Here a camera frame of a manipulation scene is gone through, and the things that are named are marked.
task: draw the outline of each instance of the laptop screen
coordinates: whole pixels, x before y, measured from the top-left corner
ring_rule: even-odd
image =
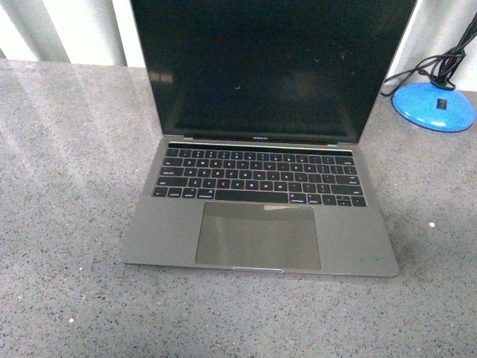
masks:
[[[164,134],[356,143],[414,0],[133,0]]]

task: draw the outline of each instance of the black cable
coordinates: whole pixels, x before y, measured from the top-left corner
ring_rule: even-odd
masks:
[[[384,97],[389,97],[393,95],[402,85],[417,71],[419,75],[426,76],[432,84],[442,90],[455,90],[455,85],[450,81],[451,77],[454,75],[455,70],[461,64],[462,60],[466,57],[465,47],[477,37],[477,13],[474,16],[473,20],[467,26],[466,31],[462,35],[456,47],[451,48],[450,50],[444,52],[443,54],[438,54],[435,56],[430,56],[420,61],[413,69],[397,73],[389,78],[386,78],[384,83],[393,80],[394,78],[401,77],[406,75],[394,89],[389,93],[380,92]],[[432,66],[430,72],[426,71],[426,68]]]

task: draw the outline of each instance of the silver laptop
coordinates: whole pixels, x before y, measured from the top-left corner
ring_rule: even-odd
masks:
[[[122,262],[395,276],[356,144],[413,7],[132,1],[164,137]]]

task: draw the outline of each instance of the speckled countertop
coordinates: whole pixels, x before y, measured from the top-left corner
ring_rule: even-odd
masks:
[[[0,134],[0,357],[477,357],[477,125],[378,100],[392,279],[121,264],[161,137],[144,69],[0,60]]]

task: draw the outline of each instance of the blue lamp base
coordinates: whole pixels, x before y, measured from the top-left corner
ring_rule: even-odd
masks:
[[[393,105],[404,118],[434,131],[465,131],[476,120],[476,111],[464,95],[433,84],[399,88],[393,96]]]

